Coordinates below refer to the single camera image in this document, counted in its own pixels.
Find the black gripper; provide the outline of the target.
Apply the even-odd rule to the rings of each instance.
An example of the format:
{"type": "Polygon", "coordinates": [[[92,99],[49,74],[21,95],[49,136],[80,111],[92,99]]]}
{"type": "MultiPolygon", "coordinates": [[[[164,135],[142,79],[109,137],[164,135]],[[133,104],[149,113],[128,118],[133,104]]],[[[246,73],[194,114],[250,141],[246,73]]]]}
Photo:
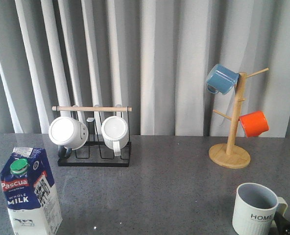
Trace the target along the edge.
{"type": "Polygon", "coordinates": [[[290,235],[290,222],[286,220],[279,212],[275,212],[273,220],[279,235],[290,235]]]}

